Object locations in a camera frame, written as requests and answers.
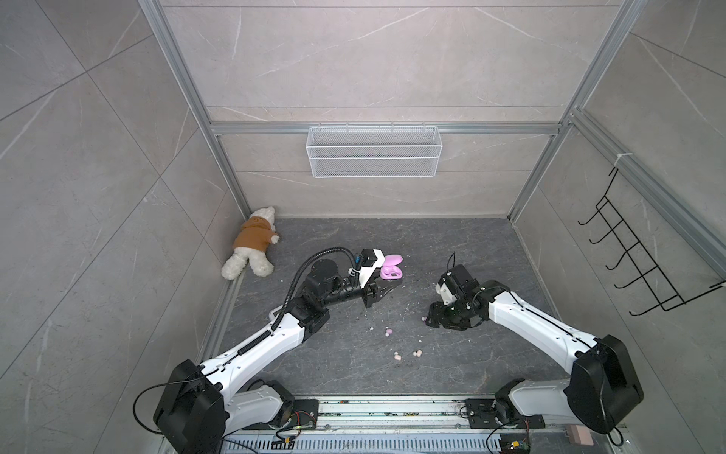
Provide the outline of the purple earbud charging case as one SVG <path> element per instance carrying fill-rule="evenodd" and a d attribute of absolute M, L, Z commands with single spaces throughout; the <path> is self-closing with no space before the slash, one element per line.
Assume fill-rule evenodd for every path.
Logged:
<path fill-rule="evenodd" d="M 386 255 L 380 269 L 380 277 L 384 280 L 400 280 L 403 272 L 399 265 L 403 262 L 402 255 Z"/>

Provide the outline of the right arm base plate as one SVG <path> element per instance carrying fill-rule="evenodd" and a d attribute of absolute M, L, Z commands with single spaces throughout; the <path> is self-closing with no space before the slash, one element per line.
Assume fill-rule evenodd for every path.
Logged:
<path fill-rule="evenodd" d="M 471 429 L 495 429 L 501 425 L 514 429 L 544 429 L 542 415 L 523 416 L 508 399 L 465 399 L 459 416 L 469 422 Z"/>

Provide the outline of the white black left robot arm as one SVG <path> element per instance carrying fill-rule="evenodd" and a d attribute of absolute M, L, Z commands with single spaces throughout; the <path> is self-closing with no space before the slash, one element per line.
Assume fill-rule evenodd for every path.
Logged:
<path fill-rule="evenodd" d="M 270 322 L 240 344 L 201 364 L 181 362 L 165 383 L 149 432 L 179 453 L 213 453 L 240 429 L 282 423 L 294 398 L 277 382 L 243 385 L 298 347 L 330 319 L 330 306 L 359 299 L 369 308 L 401 284 L 402 255 L 332 247 L 308 257 L 294 274 Z"/>

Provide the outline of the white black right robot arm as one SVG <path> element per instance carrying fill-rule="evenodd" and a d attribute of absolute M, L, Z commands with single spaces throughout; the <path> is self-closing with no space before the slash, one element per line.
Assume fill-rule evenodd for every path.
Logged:
<path fill-rule="evenodd" d="M 429 308 L 430 327 L 463 331 L 476 327 L 475 318 L 496 323 L 537 347 L 567 373 L 566 379 L 515 379 L 505 385 L 495 398 L 502 423 L 549 415 L 608 434 L 644 400 L 628 348 L 618 338 L 598 338 L 570 327 L 495 280 L 459 285 L 446 274 L 435 291 L 440 299 Z"/>

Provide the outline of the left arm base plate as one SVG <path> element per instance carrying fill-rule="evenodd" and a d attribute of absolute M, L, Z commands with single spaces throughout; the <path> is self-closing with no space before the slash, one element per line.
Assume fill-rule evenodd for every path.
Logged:
<path fill-rule="evenodd" d="M 268 422 L 271 429 L 317 427 L 320 402 L 318 399 L 296 399 L 286 401 L 276 416 Z"/>

